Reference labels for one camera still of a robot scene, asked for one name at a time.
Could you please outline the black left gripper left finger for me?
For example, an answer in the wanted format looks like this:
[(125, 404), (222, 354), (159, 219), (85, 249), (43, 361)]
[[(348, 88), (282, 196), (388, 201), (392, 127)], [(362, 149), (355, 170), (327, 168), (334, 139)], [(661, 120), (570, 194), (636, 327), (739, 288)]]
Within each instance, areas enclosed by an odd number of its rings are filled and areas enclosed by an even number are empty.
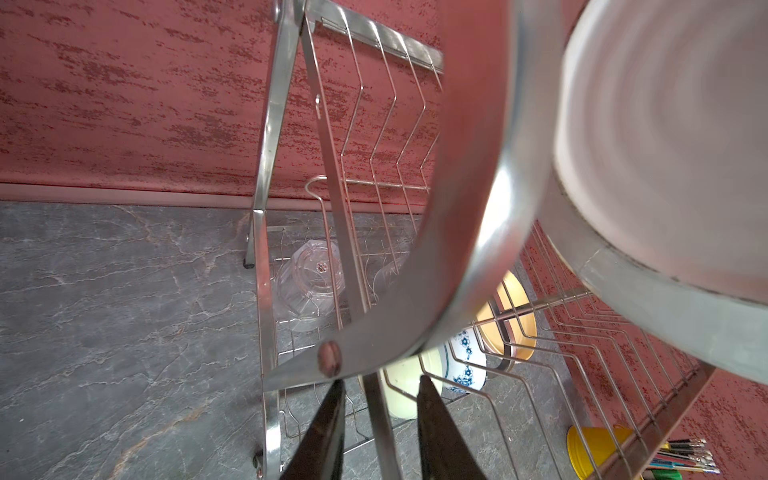
[(340, 479), (343, 470), (346, 387), (334, 381), (281, 479)]

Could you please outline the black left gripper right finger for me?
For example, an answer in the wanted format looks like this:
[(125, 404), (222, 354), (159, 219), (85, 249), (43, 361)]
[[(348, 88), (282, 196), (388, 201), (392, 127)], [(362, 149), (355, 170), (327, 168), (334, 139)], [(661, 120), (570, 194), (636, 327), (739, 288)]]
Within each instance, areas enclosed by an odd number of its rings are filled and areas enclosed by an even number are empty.
[(420, 377), (417, 429), (423, 479), (485, 479), (432, 379)]

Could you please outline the yellow plate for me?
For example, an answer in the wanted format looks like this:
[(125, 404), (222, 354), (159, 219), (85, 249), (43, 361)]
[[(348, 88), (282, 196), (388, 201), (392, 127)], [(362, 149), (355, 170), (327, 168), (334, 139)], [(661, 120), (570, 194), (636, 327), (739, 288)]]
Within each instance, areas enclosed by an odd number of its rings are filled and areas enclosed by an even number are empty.
[(520, 362), (531, 359), (538, 331), (535, 315), (522, 313), (522, 307), (528, 303), (521, 282), (508, 271), (492, 299), (476, 314), (481, 339), (492, 354)]

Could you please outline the steel two-tier dish rack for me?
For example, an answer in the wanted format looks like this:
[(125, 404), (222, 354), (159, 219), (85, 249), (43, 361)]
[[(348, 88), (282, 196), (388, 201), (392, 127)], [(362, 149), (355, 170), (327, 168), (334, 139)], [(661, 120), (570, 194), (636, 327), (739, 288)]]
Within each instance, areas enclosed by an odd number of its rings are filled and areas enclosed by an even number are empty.
[[(277, 1), (244, 265), (256, 274), (264, 438), (279, 479), (331, 384), (346, 387), (341, 478), (421, 475), (417, 418), (378, 372), (472, 328), (481, 390), (439, 394), (486, 478), (579, 479), (571, 426), (634, 433), (587, 479), (640, 479), (714, 367), (641, 330), (566, 265), (540, 223), (559, 57), (580, 1), (450, 1), (425, 43), (333, 1)], [(345, 291), (309, 332), (275, 318), (279, 263), (338, 244)], [(476, 314), (511, 271), (538, 339), (492, 354)]]

